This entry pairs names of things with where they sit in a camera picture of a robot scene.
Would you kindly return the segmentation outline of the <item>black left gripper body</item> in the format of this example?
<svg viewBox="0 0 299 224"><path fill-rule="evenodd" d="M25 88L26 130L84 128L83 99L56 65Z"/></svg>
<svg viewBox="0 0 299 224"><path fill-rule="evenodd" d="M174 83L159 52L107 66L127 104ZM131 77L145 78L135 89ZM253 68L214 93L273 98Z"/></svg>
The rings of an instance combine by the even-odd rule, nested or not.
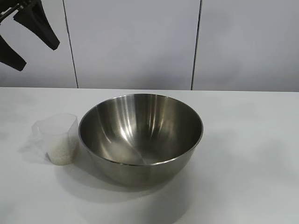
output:
<svg viewBox="0 0 299 224"><path fill-rule="evenodd" d="M3 22L16 10L24 11L32 3L32 0L0 0L0 21Z"/></svg>

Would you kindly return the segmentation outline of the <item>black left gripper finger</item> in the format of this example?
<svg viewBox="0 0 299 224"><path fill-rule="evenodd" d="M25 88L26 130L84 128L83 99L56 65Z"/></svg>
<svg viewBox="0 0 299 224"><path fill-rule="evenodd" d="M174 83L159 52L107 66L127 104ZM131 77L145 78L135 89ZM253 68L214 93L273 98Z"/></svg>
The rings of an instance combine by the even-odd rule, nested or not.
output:
<svg viewBox="0 0 299 224"><path fill-rule="evenodd" d="M22 71L26 65L25 60L7 44L2 36L0 37L0 61L18 71Z"/></svg>
<svg viewBox="0 0 299 224"><path fill-rule="evenodd" d="M14 20L38 36L49 48L56 50L59 39L52 30L40 0L19 0Z"/></svg>

